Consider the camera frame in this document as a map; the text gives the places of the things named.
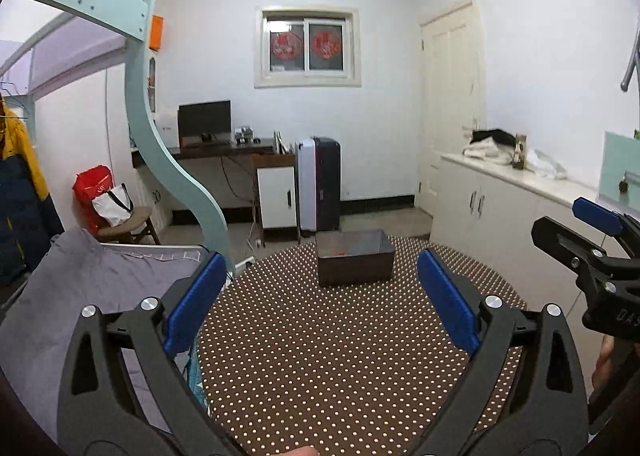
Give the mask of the person's right hand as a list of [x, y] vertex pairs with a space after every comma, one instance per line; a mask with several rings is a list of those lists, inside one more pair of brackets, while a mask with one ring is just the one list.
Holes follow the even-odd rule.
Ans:
[[614, 364], [612, 361], [612, 353], [615, 348], [615, 339], [611, 336], [604, 336], [602, 339], [600, 353], [597, 359], [596, 367], [591, 375], [591, 384], [593, 390], [597, 391], [604, 387], [611, 378]]

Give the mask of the person's left hand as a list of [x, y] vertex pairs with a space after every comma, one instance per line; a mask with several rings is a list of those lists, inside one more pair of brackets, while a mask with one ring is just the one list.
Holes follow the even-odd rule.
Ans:
[[289, 450], [278, 456], [319, 456], [318, 450], [312, 446], [297, 447], [295, 450]]

